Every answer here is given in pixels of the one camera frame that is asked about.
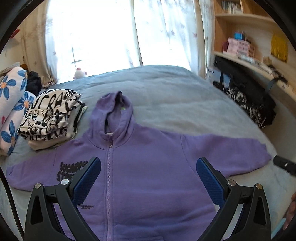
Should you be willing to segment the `person's right hand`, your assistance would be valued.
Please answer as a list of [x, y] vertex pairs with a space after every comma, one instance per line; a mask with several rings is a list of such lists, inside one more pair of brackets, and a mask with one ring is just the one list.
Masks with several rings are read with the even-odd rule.
[[291, 203], [286, 212], [286, 220], [283, 225], [283, 230], [286, 230], [290, 222], [292, 221], [293, 217], [295, 216], [295, 197], [296, 193], [294, 193], [291, 197]]

